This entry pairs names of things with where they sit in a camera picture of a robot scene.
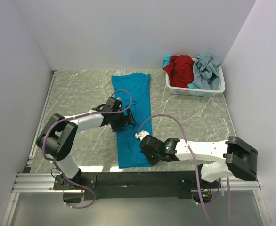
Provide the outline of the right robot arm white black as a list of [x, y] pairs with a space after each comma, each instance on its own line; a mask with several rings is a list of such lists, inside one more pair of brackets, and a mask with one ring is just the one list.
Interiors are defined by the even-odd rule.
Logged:
[[151, 165], [159, 161], [197, 160], [205, 162], [198, 171], [206, 182], [230, 176], [244, 181], [257, 179], [258, 151], [239, 137], [230, 136], [228, 140], [218, 142], [194, 142], [178, 138], [163, 142], [146, 131], [135, 137]]

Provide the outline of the blue t shirt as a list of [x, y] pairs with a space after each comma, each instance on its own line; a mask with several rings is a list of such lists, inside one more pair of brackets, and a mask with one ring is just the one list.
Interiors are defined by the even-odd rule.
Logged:
[[133, 118], [136, 121], [136, 125], [126, 126], [124, 131], [116, 133], [119, 167], [149, 167], [151, 164], [141, 152], [140, 141], [135, 138], [135, 134], [140, 127], [152, 134], [151, 120], [145, 122], [151, 117], [150, 75], [133, 73], [112, 76], [111, 82], [114, 90], [123, 90], [116, 92], [115, 97], [122, 99], [123, 106], [130, 105]]

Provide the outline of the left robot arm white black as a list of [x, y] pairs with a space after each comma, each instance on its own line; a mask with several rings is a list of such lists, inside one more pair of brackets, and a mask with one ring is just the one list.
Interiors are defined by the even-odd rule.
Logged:
[[90, 111], [75, 116], [54, 114], [39, 134], [36, 145], [43, 157], [51, 161], [63, 178], [70, 184], [84, 185], [80, 168], [75, 164], [70, 152], [75, 136], [83, 131], [110, 125], [113, 132], [136, 126], [129, 106], [123, 109], [120, 98], [110, 97]]

